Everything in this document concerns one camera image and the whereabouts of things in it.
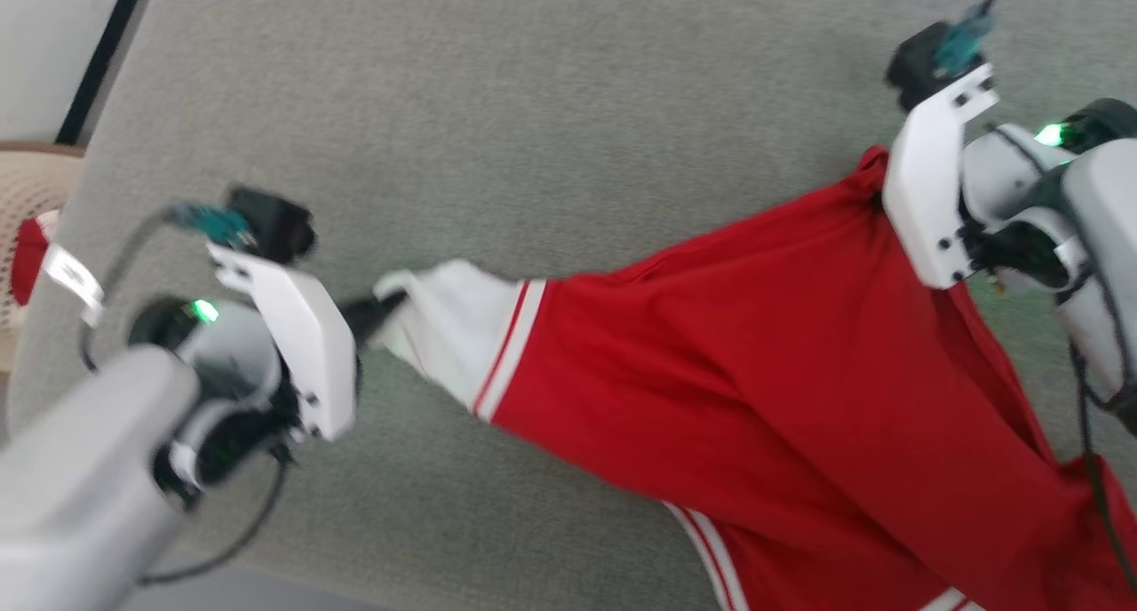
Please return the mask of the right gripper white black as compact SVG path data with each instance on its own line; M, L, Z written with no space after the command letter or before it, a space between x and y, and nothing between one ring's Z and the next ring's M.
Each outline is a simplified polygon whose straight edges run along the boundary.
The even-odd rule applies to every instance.
M949 289L974 269L958 238L966 125L999 102L984 61L908 112L889 152L882 203L923 284Z

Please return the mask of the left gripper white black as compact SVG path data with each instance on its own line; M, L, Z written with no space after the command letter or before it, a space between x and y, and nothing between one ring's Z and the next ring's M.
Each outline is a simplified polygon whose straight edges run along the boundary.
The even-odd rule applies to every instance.
M356 346L365 347L406 300L406 292L341 305L310 274L208 243L216 278L248 296L289 369L305 432L337 441L356 422Z

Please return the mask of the black skirting strip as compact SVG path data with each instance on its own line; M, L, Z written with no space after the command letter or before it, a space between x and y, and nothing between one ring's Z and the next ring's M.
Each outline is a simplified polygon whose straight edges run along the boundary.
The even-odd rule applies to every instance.
M116 0L53 143L89 145L149 0Z

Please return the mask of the red garment with white stripes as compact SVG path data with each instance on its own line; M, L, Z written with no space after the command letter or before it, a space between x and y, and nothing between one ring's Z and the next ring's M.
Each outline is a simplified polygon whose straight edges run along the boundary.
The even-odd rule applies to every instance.
M963 286L913 273L888 156L609 274L397 271L374 339L464 408L663 502L722 611L1137 611Z

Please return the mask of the red cloth in basket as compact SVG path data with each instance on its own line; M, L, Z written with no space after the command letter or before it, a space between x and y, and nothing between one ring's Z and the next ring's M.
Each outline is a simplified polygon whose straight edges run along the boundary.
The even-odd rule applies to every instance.
M60 210L45 210L35 218L26 218L20 223L11 267L13 300L20 307L26 306L31 299L45 251L52 246L58 222Z

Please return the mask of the beige woven laundry basket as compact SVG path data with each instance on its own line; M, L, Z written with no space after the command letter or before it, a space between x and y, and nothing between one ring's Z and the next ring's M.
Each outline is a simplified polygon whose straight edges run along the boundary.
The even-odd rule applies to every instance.
M68 203L83 157L84 150L70 146L0 142L0 332L23 320L11 287L18 230Z

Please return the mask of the grey fabric sofa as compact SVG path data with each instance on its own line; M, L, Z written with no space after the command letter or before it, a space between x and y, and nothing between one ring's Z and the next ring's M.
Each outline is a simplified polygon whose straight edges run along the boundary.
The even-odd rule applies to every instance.
M315 214L352 296L391 269L628 266L848 174L902 115L894 48L980 0L147 0L60 241L103 274L176 198L262 185ZM297 449L188 611L713 611L661 504L468 416L383 352L362 416Z

